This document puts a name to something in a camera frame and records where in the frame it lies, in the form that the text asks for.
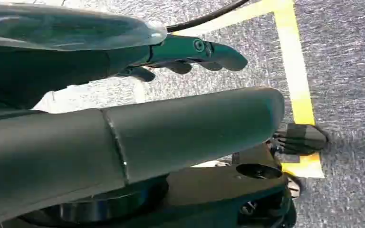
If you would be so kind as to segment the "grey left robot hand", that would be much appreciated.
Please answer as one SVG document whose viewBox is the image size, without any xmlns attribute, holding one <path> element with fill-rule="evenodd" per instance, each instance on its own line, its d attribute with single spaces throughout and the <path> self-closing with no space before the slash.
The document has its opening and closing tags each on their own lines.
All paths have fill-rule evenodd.
<svg viewBox="0 0 365 228">
<path fill-rule="evenodd" d="M 267 150 L 274 88 L 51 114 L 45 93 L 147 67 L 240 71 L 229 46 L 124 15 L 0 3 L 0 226 L 269 227 L 291 201 Z"/>
</svg>

